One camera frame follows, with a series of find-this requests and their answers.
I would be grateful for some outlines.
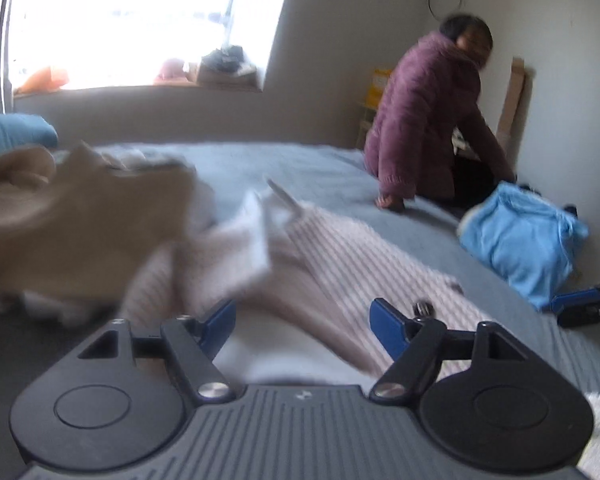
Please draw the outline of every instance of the woman's hand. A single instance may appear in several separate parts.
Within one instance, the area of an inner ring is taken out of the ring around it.
[[[394,213],[401,213],[405,211],[404,200],[395,195],[380,195],[378,198],[376,198],[376,207],[393,211]]]

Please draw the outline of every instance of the woman's hair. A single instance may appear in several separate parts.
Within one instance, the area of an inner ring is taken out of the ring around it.
[[[449,16],[440,25],[440,34],[446,36],[455,43],[470,27],[476,27],[483,31],[489,40],[491,48],[493,48],[493,36],[491,35],[489,27],[483,20],[478,18],[478,16],[472,14],[454,14]]]

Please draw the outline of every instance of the gray bedsheet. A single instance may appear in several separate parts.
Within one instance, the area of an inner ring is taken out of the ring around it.
[[[558,329],[500,278],[472,259],[456,241],[456,221],[417,200],[404,215],[373,205],[378,186],[365,173],[360,152],[282,144],[136,145],[145,153],[183,156],[216,190],[219,220],[235,212],[244,192],[270,177],[298,200],[367,222],[386,240],[423,263],[458,278],[480,309],[572,381],[600,392],[600,326]],[[92,327],[68,333],[19,314],[0,317],[0,479],[22,468],[8,431],[8,409],[19,391],[51,366]]]

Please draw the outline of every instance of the wall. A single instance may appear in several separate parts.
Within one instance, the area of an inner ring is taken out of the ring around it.
[[[458,0],[432,3],[444,14]],[[600,0],[466,0],[464,10],[481,15],[496,42],[480,103],[492,128],[511,58],[532,69],[518,173],[555,203],[577,205],[591,230],[579,285],[600,280]]]
[[[285,0],[263,93],[104,88],[16,100],[63,145],[278,140],[352,146],[371,71],[417,40],[426,0]]]

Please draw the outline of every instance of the window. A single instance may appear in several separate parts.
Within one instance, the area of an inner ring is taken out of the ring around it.
[[[151,84],[168,59],[197,62],[230,41],[236,0],[19,0],[10,25],[17,88],[45,66],[65,88]]]

